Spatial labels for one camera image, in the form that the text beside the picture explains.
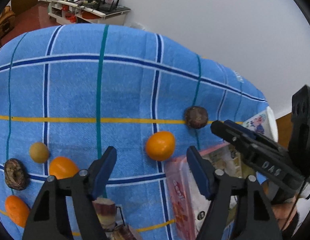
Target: pink item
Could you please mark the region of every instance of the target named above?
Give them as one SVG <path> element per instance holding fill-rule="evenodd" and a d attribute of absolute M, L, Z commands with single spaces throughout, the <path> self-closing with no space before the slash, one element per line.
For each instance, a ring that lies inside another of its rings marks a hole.
<path fill-rule="evenodd" d="M 200 152 L 206 155 L 221 147 L 228 145 L 222 143 Z M 165 165 L 167 186 L 173 206 L 177 234 L 183 240 L 195 240 L 198 229 L 195 224 L 196 217 L 192 207 L 190 179 L 194 180 L 187 164 L 186 155 L 170 159 Z"/>

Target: dried fruit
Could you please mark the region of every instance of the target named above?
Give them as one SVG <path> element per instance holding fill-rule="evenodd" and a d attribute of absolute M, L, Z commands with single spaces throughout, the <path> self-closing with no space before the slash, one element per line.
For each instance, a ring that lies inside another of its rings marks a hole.
<path fill-rule="evenodd" d="M 79 168 L 69 158 L 56 157 L 50 163 L 50 175 L 54 175 L 57 179 L 65 179 L 73 177 L 79 172 Z"/>
<path fill-rule="evenodd" d="M 186 124 L 194 129 L 201 129 L 207 125 L 208 112 L 200 106 L 192 106 L 185 112 Z"/>
<path fill-rule="evenodd" d="M 116 205 L 107 198 L 97 198 L 93 206 L 102 228 L 112 230 L 116 226 Z"/>
<path fill-rule="evenodd" d="M 36 163 L 45 163 L 50 156 L 49 149 L 42 142 L 33 143 L 29 152 L 31 159 Z"/>
<path fill-rule="evenodd" d="M 4 164 L 5 183 L 9 188 L 24 190 L 28 185 L 28 173 L 21 161 L 9 159 Z"/>
<path fill-rule="evenodd" d="M 29 207 L 17 196 L 8 196 L 5 200 L 5 211 L 8 217 L 18 226 L 25 227 L 28 215 L 30 214 Z"/>
<path fill-rule="evenodd" d="M 145 150 L 147 155 L 153 160 L 167 160 L 174 153 L 175 137 L 168 131 L 154 133 L 148 138 Z"/>

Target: yellow fruit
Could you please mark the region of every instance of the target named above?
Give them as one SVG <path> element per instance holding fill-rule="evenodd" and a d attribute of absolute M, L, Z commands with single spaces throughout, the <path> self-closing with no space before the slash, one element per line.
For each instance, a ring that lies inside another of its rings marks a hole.
<path fill-rule="evenodd" d="M 33 143 L 29 152 L 31 159 L 36 163 L 45 163 L 50 156 L 49 149 L 42 142 Z"/>
<path fill-rule="evenodd" d="M 50 175 L 54 175 L 57 179 L 70 178 L 78 172 L 79 168 L 76 164 L 66 157 L 56 157 L 50 163 Z"/>
<path fill-rule="evenodd" d="M 154 133 L 148 138 L 145 150 L 147 155 L 153 160 L 167 160 L 174 153 L 175 137 L 168 131 Z"/>

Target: teal stripe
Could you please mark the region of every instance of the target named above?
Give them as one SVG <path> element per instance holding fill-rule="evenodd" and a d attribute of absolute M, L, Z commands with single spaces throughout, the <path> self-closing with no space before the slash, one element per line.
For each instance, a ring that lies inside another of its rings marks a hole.
<path fill-rule="evenodd" d="M 198 91 L 199 91 L 199 85 L 200 85 L 200 79 L 202 77 L 202 65 L 200 62 L 200 57 L 199 55 L 197 55 L 197 63 L 198 63 L 198 81 L 197 81 L 197 86 L 196 86 L 196 90 L 195 90 L 195 96 L 193 99 L 193 105 L 195 106 L 196 104 L 196 100 L 197 100 L 197 96 L 198 96 Z M 199 137 L 198 137 L 198 132 L 195 129 L 195 137 L 196 137 L 196 143 L 197 143 L 197 150 L 200 150 L 200 144 L 199 144 Z"/>
<path fill-rule="evenodd" d="M 200 85 L 200 79 L 202 77 L 202 65 L 200 62 L 200 57 L 199 55 L 197 55 L 197 62 L 198 62 L 198 81 L 197 81 L 197 86 L 196 86 L 196 91 L 195 91 L 195 96 L 193 99 L 193 105 L 194 106 L 196 104 L 196 100 L 197 100 L 197 95 L 198 95 L 198 90 L 199 90 L 199 85 Z"/>
<path fill-rule="evenodd" d="M 97 144 L 97 158 L 102 157 L 102 143 L 101 143 L 101 87 L 102 87 L 102 71 L 103 71 L 103 61 L 105 53 L 105 44 L 108 34 L 109 25 L 105 26 L 101 52 L 99 54 L 98 62 L 98 72 L 97 72 L 97 88 L 96 88 L 96 144 Z"/>
<path fill-rule="evenodd" d="M 19 40 L 19 42 L 17 43 L 17 45 L 14 48 L 12 57 L 11 57 L 11 63 L 10 63 L 10 68 L 9 68 L 9 82 L 8 82 L 8 94 L 9 94 L 9 133 L 7 135 L 7 140 L 6 140 L 6 160 L 9 159 L 9 148 L 10 148 L 10 137 L 11 137 L 11 132 L 12 132 L 12 107 L 11 107 L 11 70 L 12 70 L 12 66 L 13 66 L 13 58 L 15 55 L 15 52 L 17 50 L 17 47 L 19 46 L 20 42 L 23 40 L 23 38 L 25 37 L 25 35 L 28 33 L 25 33 L 22 38 Z"/>

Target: plaid towel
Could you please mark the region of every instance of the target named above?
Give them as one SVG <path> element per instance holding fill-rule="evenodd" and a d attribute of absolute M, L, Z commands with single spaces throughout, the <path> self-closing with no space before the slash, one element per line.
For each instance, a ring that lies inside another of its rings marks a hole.
<path fill-rule="evenodd" d="M 143 239 L 179 239 L 165 162 L 149 159 L 144 145 L 161 130 L 175 135 L 174 156 L 184 155 L 190 145 L 204 149 L 220 143 L 209 125 L 195 133 L 183 124 L 192 105 L 204 107 L 210 121 L 240 122 L 268 103 L 238 73 L 159 34 L 74 24 L 5 44 L 0 49 L 0 219 L 7 231 L 14 239 L 23 234 L 3 212 L 12 194 L 4 182 L 8 158 L 21 160 L 30 174 L 27 189 L 14 194 L 31 207 L 53 158 L 68 157 L 83 169 L 114 146 L 118 159 L 108 198 L 121 206 L 127 223 L 141 228 Z M 50 150 L 45 164 L 29 157 L 37 141 Z M 72 231 L 80 239 L 71 198 L 67 202 Z"/>

